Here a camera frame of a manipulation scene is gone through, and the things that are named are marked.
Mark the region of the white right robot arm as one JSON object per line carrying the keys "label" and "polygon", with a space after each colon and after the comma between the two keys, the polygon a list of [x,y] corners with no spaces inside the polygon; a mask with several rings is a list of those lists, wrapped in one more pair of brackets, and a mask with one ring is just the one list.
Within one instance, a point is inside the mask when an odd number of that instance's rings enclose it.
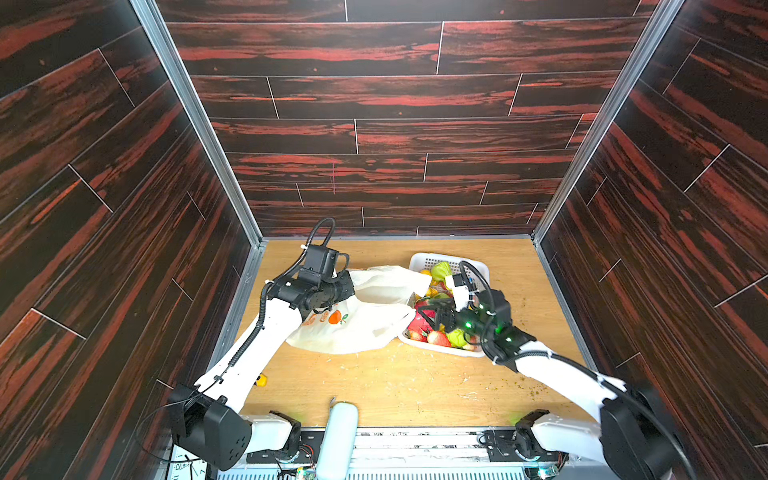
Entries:
{"label": "white right robot arm", "polygon": [[429,336],[458,332],[495,365],[531,378],[570,400],[589,420],[537,409],[518,420],[511,443],[527,461],[556,455],[607,466],[620,479],[666,479],[676,468],[696,473],[663,401],[648,386],[633,387],[560,355],[513,324],[498,290],[454,295],[417,309]]}

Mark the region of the white fruit-print plastic bag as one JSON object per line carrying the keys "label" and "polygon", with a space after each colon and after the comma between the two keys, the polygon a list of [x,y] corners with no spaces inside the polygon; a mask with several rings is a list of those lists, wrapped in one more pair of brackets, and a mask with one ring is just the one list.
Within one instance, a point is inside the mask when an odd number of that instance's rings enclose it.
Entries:
{"label": "white fruit-print plastic bag", "polygon": [[286,342],[311,352],[345,355],[381,349],[415,317],[432,277],[401,266],[350,272],[355,294],[330,310],[310,315]]}

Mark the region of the red fake dragon fruit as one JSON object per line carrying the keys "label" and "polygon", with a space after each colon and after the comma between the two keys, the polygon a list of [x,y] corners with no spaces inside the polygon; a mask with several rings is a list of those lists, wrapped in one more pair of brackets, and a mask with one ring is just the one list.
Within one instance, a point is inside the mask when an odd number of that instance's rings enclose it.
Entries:
{"label": "red fake dragon fruit", "polygon": [[415,316],[407,327],[407,337],[418,342],[427,342],[429,334],[434,330],[434,320],[429,310],[417,309]]}

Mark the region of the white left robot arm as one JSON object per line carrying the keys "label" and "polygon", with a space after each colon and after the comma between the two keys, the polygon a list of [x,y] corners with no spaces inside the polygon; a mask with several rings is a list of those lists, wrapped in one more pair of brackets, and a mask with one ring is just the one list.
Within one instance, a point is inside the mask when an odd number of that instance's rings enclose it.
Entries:
{"label": "white left robot arm", "polygon": [[255,452],[293,457],[298,421],[277,411],[248,420],[240,411],[265,367],[302,322],[354,294],[348,271],[317,283],[299,278],[267,283],[259,315],[242,338],[192,385],[174,388],[168,411],[173,443],[219,471]]}

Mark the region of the green fake chayote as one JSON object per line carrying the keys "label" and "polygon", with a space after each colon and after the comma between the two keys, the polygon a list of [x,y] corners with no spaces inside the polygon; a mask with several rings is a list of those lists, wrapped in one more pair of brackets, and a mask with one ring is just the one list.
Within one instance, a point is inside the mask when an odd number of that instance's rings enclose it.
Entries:
{"label": "green fake chayote", "polygon": [[454,272],[449,262],[441,261],[432,266],[430,274],[432,277],[432,283],[438,284],[445,282],[445,280],[448,278],[451,278],[454,275]]}

